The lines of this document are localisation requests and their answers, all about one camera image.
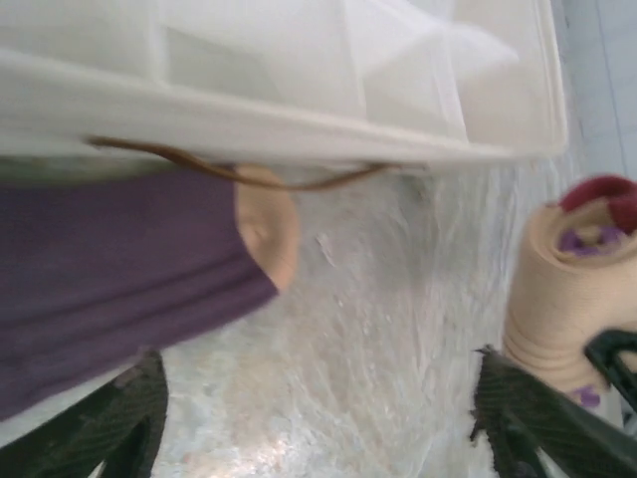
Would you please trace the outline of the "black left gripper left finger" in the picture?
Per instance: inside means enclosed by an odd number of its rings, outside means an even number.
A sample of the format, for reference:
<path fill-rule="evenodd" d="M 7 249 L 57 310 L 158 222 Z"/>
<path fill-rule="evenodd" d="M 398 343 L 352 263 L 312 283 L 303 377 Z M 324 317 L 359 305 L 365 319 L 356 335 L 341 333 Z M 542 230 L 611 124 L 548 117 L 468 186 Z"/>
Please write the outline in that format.
<path fill-rule="evenodd" d="M 1 448 L 3 477 L 149 477 L 167 415 L 158 352 Z"/>

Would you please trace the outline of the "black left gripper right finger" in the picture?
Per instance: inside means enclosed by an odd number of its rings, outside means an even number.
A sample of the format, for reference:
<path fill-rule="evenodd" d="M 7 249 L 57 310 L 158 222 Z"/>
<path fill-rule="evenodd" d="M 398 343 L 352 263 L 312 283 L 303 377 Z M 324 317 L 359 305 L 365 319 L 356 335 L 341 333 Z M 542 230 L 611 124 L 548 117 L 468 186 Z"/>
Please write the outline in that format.
<path fill-rule="evenodd" d="M 484 432 L 501 477 L 545 477 L 545 454 L 567 477 L 634 477 L 636 440 L 517 367 L 491 346 L 482 355 L 470 435 Z"/>

